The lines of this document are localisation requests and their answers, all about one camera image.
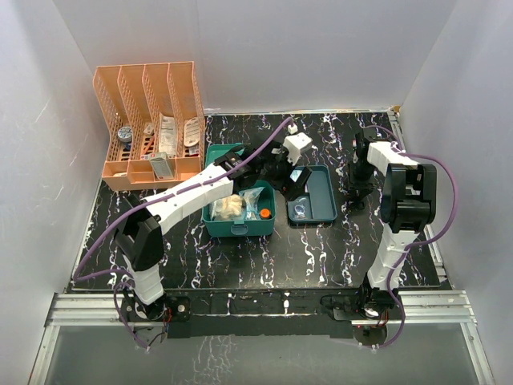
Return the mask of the teal white packet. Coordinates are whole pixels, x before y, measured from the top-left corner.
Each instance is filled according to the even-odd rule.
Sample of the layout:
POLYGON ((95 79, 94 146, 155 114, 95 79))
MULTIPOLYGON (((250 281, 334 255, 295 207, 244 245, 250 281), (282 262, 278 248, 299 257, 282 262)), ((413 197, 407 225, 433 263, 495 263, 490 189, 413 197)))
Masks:
POLYGON ((293 170, 290 175, 290 179, 293 181, 295 185, 305 184, 308 178, 309 176, 306 168, 297 168, 293 170))

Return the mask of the blue cotton swab bag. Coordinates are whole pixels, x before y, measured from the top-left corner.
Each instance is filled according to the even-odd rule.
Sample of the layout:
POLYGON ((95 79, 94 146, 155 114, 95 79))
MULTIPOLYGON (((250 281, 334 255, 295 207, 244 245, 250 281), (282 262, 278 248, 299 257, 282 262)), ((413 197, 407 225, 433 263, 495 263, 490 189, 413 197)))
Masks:
POLYGON ((263 187, 256 187, 239 192, 245 203, 244 219, 246 221, 254 221, 259 218, 258 201, 263 191, 263 187))

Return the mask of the clear small packet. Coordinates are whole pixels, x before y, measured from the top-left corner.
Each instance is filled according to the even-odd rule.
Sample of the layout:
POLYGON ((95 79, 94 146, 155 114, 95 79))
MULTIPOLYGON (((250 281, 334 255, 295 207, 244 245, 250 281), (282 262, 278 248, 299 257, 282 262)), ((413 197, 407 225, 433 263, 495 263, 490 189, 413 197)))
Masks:
POLYGON ((293 204, 293 219, 303 220, 307 217, 307 203, 306 200, 299 200, 293 204))

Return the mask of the brown bottle orange cap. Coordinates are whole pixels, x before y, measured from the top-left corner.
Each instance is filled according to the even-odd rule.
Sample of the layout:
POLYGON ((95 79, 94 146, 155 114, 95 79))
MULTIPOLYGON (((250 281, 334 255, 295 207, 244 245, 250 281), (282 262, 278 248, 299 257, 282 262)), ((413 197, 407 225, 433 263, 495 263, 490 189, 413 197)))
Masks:
POLYGON ((272 216, 271 211, 269 209, 262 209, 260 211, 260 217, 263 220, 269 219, 272 216))

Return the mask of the dark teal divider tray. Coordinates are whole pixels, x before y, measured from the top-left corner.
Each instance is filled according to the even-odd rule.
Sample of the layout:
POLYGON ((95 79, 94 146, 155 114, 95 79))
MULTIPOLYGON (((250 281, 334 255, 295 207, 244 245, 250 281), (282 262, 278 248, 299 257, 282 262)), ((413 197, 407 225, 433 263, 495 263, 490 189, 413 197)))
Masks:
POLYGON ((329 169, 322 164, 310 165, 310 168, 313 170, 313 173, 306 184, 305 192, 296 200, 287 203, 289 222, 294 225, 332 223, 337 218, 337 206, 329 169), (293 204, 299 200, 308 201, 307 217, 303 220, 294 220, 293 204))

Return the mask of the teal medicine kit box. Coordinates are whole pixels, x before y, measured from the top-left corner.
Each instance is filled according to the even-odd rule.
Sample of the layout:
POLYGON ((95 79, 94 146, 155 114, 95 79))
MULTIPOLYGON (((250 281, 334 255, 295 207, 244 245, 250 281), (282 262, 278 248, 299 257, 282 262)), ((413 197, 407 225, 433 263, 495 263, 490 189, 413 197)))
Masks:
POLYGON ((211 237, 261 237, 272 234, 276 211, 273 187, 258 180, 203 207, 202 220, 211 237))

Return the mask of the beige gauze packet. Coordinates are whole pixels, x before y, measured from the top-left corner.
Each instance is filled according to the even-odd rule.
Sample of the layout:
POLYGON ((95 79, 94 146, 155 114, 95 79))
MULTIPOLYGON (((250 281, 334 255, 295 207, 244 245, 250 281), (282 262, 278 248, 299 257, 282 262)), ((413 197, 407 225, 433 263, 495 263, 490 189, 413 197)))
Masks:
POLYGON ((215 221, 234 221, 243 217, 244 211, 244 200, 239 195, 231 195, 212 204, 212 219, 215 221))

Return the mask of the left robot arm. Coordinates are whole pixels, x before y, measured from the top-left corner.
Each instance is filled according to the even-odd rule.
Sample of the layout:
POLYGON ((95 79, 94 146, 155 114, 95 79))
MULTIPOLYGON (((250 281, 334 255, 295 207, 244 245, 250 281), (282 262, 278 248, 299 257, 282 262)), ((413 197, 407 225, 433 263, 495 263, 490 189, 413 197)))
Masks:
POLYGON ((283 144, 272 141, 264 148, 239 144, 218 156, 194 177, 161 193, 136 201, 115 227, 114 239, 127 263, 135 300, 132 309, 142 318, 162 318, 169 309, 160 278, 164 256, 163 237, 185 217, 250 189, 257 181, 267 182, 286 200, 298 197, 309 179, 291 175, 311 142, 300 144, 296 136, 283 144))

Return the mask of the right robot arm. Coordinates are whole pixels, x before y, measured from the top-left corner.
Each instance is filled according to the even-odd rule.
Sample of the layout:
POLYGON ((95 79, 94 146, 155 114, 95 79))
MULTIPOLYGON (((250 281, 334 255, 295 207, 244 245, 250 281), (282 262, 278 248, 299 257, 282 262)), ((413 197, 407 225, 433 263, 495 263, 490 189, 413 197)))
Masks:
POLYGON ((357 308, 367 318, 395 307, 398 278, 410 245, 436 214, 436 167, 400 154, 392 142, 378 137, 377 128, 364 127, 355 135, 348 165, 347 200, 355 208, 364 207, 364 198, 376 189, 371 181, 374 173, 384 176, 379 209, 382 238, 358 289, 357 308))

